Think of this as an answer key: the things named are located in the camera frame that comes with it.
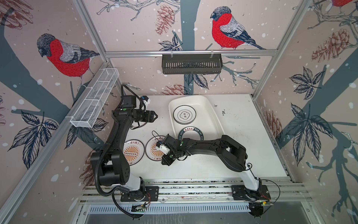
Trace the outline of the green rim plate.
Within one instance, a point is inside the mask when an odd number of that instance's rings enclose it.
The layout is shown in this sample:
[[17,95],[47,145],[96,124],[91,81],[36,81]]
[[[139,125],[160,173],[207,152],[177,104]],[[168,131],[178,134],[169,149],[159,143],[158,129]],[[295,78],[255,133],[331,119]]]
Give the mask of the green rim plate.
[[178,134],[178,140],[183,140],[184,138],[190,138],[194,140],[204,140],[203,132],[196,128],[196,127],[185,127],[182,130],[180,130]]

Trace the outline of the white plate black emblem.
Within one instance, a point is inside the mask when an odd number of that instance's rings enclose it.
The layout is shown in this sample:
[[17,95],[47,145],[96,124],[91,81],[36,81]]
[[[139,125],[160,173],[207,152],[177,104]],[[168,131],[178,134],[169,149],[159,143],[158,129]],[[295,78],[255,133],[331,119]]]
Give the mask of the white plate black emblem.
[[196,110],[189,105],[181,105],[173,112],[174,120],[181,125],[191,124],[196,118]]

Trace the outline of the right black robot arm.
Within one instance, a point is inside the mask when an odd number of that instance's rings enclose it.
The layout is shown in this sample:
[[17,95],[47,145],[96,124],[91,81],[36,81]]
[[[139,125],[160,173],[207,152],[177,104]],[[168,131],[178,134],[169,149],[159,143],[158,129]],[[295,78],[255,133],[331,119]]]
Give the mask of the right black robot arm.
[[167,135],[156,143],[156,149],[164,153],[161,164],[170,166],[181,157],[192,155],[217,156],[231,171],[241,175],[244,188],[234,190],[233,197],[239,200],[254,202],[259,200],[262,194],[262,181],[252,172],[252,164],[247,162],[246,148],[228,135],[222,135],[216,140],[193,140],[190,138],[174,139]]

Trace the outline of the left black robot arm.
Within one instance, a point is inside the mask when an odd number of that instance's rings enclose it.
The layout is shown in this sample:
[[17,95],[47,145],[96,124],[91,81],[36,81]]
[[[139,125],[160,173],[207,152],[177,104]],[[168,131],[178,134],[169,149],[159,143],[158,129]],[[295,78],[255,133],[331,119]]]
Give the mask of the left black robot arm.
[[91,155],[94,184],[99,195],[108,197],[119,190],[131,200],[141,201],[146,197],[144,180],[131,175],[130,165],[124,155],[125,140],[133,122],[153,123],[158,115],[155,111],[124,108],[112,112],[114,126],[103,149]]

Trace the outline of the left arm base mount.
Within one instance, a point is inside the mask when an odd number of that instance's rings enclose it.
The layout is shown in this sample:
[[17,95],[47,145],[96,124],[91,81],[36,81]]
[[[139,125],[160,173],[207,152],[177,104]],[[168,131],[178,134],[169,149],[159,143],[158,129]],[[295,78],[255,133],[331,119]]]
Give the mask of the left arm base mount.
[[158,186],[141,187],[137,191],[122,193],[121,202],[157,202],[159,195]]

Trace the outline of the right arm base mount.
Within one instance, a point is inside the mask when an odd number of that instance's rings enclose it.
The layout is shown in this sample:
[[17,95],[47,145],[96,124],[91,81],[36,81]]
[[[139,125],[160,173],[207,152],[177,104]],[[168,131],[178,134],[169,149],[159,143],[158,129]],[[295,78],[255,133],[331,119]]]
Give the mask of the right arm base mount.
[[270,201],[271,196],[269,194],[266,185],[259,184],[258,190],[249,190],[244,185],[231,186],[232,197],[236,201]]

